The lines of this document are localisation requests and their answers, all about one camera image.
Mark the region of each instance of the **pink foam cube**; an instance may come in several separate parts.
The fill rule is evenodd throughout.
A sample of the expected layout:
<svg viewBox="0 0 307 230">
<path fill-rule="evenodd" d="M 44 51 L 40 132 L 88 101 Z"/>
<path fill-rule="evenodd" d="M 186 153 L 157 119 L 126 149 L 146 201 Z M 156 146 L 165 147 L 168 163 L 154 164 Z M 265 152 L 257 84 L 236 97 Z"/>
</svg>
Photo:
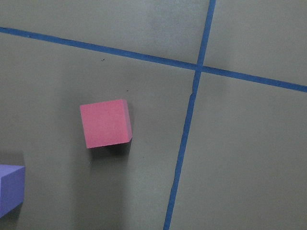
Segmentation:
<svg viewBox="0 0 307 230">
<path fill-rule="evenodd" d="M 128 143 L 132 138 L 128 104 L 114 100 L 80 106 L 86 147 Z"/>
</svg>

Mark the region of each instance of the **floor surface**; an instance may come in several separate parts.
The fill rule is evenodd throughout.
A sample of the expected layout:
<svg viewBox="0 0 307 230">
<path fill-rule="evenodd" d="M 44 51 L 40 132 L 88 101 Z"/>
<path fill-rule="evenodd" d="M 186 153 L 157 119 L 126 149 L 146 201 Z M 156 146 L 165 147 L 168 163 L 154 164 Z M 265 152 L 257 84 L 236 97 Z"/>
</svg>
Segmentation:
<svg viewBox="0 0 307 230">
<path fill-rule="evenodd" d="M 4 230 L 305 230 L 302 0 L 3 0 Z M 87 149 L 79 106 L 128 101 L 133 139 Z"/>
</svg>

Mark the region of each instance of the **cube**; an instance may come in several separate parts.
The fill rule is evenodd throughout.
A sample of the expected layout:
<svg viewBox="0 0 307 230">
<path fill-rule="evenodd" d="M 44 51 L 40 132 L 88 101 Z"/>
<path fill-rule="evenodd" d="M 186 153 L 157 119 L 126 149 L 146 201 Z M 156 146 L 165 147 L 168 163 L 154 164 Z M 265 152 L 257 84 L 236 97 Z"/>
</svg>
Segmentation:
<svg viewBox="0 0 307 230">
<path fill-rule="evenodd" d="M 24 201 L 25 167 L 0 164 L 0 218 Z"/>
<path fill-rule="evenodd" d="M 130 142 L 132 130 L 126 100 L 84 104 L 80 111 L 88 149 Z"/>
</svg>

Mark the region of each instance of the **purple foam cube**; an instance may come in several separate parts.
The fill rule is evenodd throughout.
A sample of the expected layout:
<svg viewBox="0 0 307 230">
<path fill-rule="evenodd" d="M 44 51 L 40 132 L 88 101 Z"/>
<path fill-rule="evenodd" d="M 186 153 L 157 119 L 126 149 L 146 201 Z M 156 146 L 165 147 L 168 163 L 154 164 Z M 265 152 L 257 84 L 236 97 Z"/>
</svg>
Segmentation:
<svg viewBox="0 0 307 230">
<path fill-rule="evenodd" d="M 0 164 L 0 218 L 24 201 L 25 167 Z"/>
</svg>

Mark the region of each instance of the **blue painter's tape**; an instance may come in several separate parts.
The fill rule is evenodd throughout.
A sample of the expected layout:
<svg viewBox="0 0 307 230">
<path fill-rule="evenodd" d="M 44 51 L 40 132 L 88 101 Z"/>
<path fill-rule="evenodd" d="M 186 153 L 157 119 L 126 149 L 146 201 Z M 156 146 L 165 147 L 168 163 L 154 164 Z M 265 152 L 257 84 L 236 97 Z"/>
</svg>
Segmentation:
<svg viewBox="0 0 307 230">
<path fill-rule="evenodd" d="M 46 41 L 46 42 L 62 44 L 66 46 L 74 46 L 74 47 L 78 47 L 82 49 L 88 49 L 88 50 L 93 50 L 93 51 L 98 51 L 98 52 L 103 52 L 103 53 L 108 53 L 108 54 L 114 54 L 114 55 L 128 57 L 128 58 L 134 58 L 134 59 L 143 60 L 143 61 L 150 61 L 150 62 L 169 65 L 169 66 L 180 67 L 184 69 L 195 70 L 196 68 L 195 64 L 191 64 L 191 63 L 187 63 L 183 61 L 177 61 L 177 60 L 167 59 L 163 57 L 156 57 L 152 55 L 140 54 L 140 53 L 131 52 L 127 50 L 116 49 L 116 48 L 111 48 L 107 46 L 99 46 L 99 45 L 85 43 L 85 42 L 78 42 L 74 40 L 63 39 L 63 38 L 54 37 L 54 36 L 45 35 L 45 34 L 32 33 L 28 31 L 17 30 L 17 29 L 12 29 L 12 28 L 3 28 L 3 27 L 0 27 L 0 32 L 5 33 L 5 34 L 10 34 L 10 35 L 37 39 L 37 40 Z"/>
<path fill-rule="evenodd" d="M 177 190 L 178 190 L 178 185 L 179 185 L 179 180 L 180 180 L 180 175 L 181 175 L 181 169 L 182 169 L 182 164 L 183 164 L 183 159 L 184 159 L 184 154 L 185 154 L 186 146 L 188 142 L 189 129 L 190 129 L 190 125 L 191 125 L 191 121 L 193 117 L 194 105 L 195 105 L 197 90 L 198 90 L 200 77 L 201 77 L 201 71 L 198 71 L 198 70 L 201 69 L 203 66 L 203 61 L 204 61 L 205 54 L 206 54 L 206 48 L 208 44 L 209 33 L 210 33 L 210 28 L 211 28 L 211 23 L 212 23 L 212 18 L 213 18 L 214 7 L 215 7 L 215 0 L 210 0 L 206 22 L 205 22 L 205 27 L 204 27 L 204 31 L 202 34 L 200 51 L 199 51 L 199 55 L 197 59 L 197 66 L 195 69 L 196 71 L 194 74 L 192 94 L 189 98 L 188 110 L 187 110 L 186 120 L 185 120 L 184 127 L 183 127 L 183 133 L 181 137 L 181 143 L 179 147 L 179 153 L 178 153 L 178 158 L 177 158 L 177 163 L 176 163 L 176 168 L 175 168 L 175 177 L 174 177 L 174 182 L 173 182 L 170 196 L 169 196 L 163 230 L 169 230 L 170 225 L 171 225 L 171 220 L 173 216 L 173 210 L 175 206 L 175 200 L 176 200 L 176 195 L 177 195 Z"/>
<path fill-rule="evenodd" d="M 212 19 L 213 19 L 214 8 L 215 8 L 215 0 L 210 0 L 206 22 L 205 22 L 205 28 L 204 28 L 202 40 L 201 40 L 200 52 L 198 54 L 198 59 L 197 59 L 198 67 L 203 66 L 203 61 L 205 59 L 205 54 L 206 54 L 208 40 L 209 40 L 209 33 L 210 33 Z"/>
<path fill-rule="evenodd" d="M 174 210 L 174 205 L 175 205 L 175 200 L 176 200 L 176 195 L 177 195 L 177 189 L 178 189 L 178 185 L 179 185 L 179 179 L 180 179 L 181 169 L 182 169 L 182 164 L 183 164 L 183 158 L 184 158 L 184 154 L 185 154 L 186 146 L 187 146 L 187 142 L 188 142 L 189 130 L 190 130 L 190 125 L 191 125 L 191 121 L 192 121 L 194 104 L 195 104 L 195 100 L 196 100 L 196 95 L 197 95 L 198 85 L 199 85 L 199 82 L 200 82 L 200 77 L 201 77 L 201 72 L 196 71 L 195 74 L 194 74 L 193 91 L 192 91 L 192 94 L 191 94 L 190 99 L 189 99 L 186 120 L 185 120 L 184 127 L 183 127 L 183 134 L 182 134 L 182 137 L 181 137 L 181 143 L 180 143 L 180 147 L 179 147 L 179 153 L 178 153 L 178 158 L 177 158 L 177 163 L 176 163 L 176 168 L 175 168 L 175 177 L 174 177 L 173 186 L 171 188 L 171 193 L 170 193 L 170 196 L 169 196 L 169 201 L 168 201 L 168 206 L 167 206 L 163 230 L 169 230 L 171 220 L 172 220 L 172 216 L 173 216 L 173 210 Z"/>
<path fill-rule="evenodd" d="M 223 69 L 216 69 L 216 68 L 212 68 L 208 66 L 203 66 L 202 72 L 212 73 L 216 75 L 221 75 L 225 77 L 236 78 L 236 79 L 241 79 L 241 80 L 246 80 L 246 81 L 253 81 L 253 82 L 257 82 L 261 84 L 277 86 L 277 87 L 286 88 L 290 90 L 307 92 L 307 86 L 304 86 L 304 85 L 298 85 L 298 84 L 289 83 L 289 82 L 285 82 L 281 80 L 273 80 L 269 78 L 257 77 L 257 76 L 248 75 L 245 73 L 238 73 L 238 72 L 232 72 L 232 71 L 223 70 Z"/>
<path fill-rule="evenodd" d="M 213 14 L 213 11 L 214 11 L 213 4 L 209 5 L 208 11 L 211 12 L 211 14 L 207 15 L 208 21 L 212 22 L 212 18 L 213 18 L 212 14 Z M 221 75 L 221 76 L 237 78 L 237 79 L 242 79 L 242 80 L 246 80 L 246 81 L 253 81 L 253 82 L 257 82 L 257 83 L 261 83 L 261 84 L 277 86 L 277 87 L 286 88 L 286 89 L 290 89 L 290 90 L 307 92 L 306 91 L 307 86 L 304 86 L 304 85 L 298 85 L 298 84 L 293 84 L 293 83 L 289 83 L 289 82 L 285 82 L 285 81 L 262 78 L 262 77 L 252 76 L 252 75 L 248 75 L 248 74 L 244 74 L 244 73 L 238 73 L 238 72 L 233 72 L 233 71 L 228 71 L 228 70 L 223 70 L 223 69 L 216 69 L 216 68 L 207 67 L 207 66 L 201 66 L 202 63 L 203 63 L 203 60 L 204 60 L 204 54 L 205 54 L 205 50 L 206 50 L 207 44 L 208 44 L 208 38 L 209 38 L 209 29 L 207 29 L 208 26 L 204 30 L 204 36 L 203 36 L 204 39 L 201 42 L 201 51 L 199 53 L 197 65 L 187 63 L 187 62 L 183 62 L 183 61 L 177 61 L 177 60 L 167 59 L 167 58 L 163 58 L 163 57 L 156 57 L 156 56 L 126 51 L 126 50 L 122 50 L 122 49 L 111 48 L 111 47 L 107 47 L 107 46 L 99 46 L 99 45 L 94 45 L 94 44 L 85 43 L 85 42 L 78 42 L 78 41 L 74 41 L 74 40 L 68 40 L 68 39 L 63 39 L 63 38 L 54 37 L 54 36 L 50 36 L 50 35 L 32 33 L 32 32 L 28 32 L 28 31 L 17 30 L 17 29 L 12 29 L 12 28 L 0 27 L 0 33 L 16 35 L 16 36 L 21 36 L 21 37 L 27 37 L 27 38 L 52 42 L 52 43 L 56 43 L 56 44 L 66 45 L 66 46 L 74 46 L 74 47 L 78 47 L 78 48 L 82 48 L 82 49 L 88 49 L 88 50 L 93 50 L 93 51 L 97 51 L 97 52 L 109 53 L 109 54 L 113 54 L 113 55 L 118 55 L 118 56 L 123 56 L 123 57 L 128 57 L 128 58 L 134 58 L 134 59 L 149 61 L 149 62 L 153 62 L 153 63 L 159 63 L 159 64 L 163 64 L 163 65 L 175 66 L 175 67 L 184 68 L 184 69 L 191 69 L 191 70 L 195 70 L 195 71 L 213 73 L 213 74 L 217 74 L 217 75 Z"/>
</svg>

